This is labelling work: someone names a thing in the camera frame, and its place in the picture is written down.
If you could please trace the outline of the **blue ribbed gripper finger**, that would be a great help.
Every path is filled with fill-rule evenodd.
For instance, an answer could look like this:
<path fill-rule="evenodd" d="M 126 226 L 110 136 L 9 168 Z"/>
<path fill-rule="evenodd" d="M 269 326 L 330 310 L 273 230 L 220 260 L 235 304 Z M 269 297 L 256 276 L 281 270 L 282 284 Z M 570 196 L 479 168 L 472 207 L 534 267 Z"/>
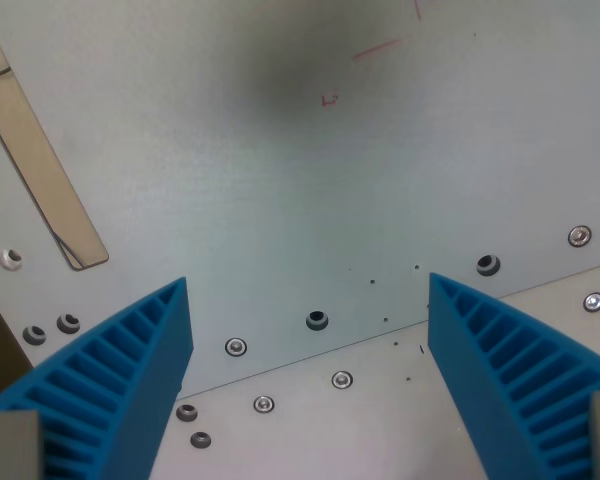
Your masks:
<path fill-rule="evenodd" d="M 0 393 L 0 412 L 38 413 L 46 479 L 146 479 L 192 352 L 179 278 L 21 377 Z"/>
<path fill-rule="evenodd" d="M 600 355 L 510 305 L 429 277 L 428 347 L 490 479 L 591 479 Z"/>

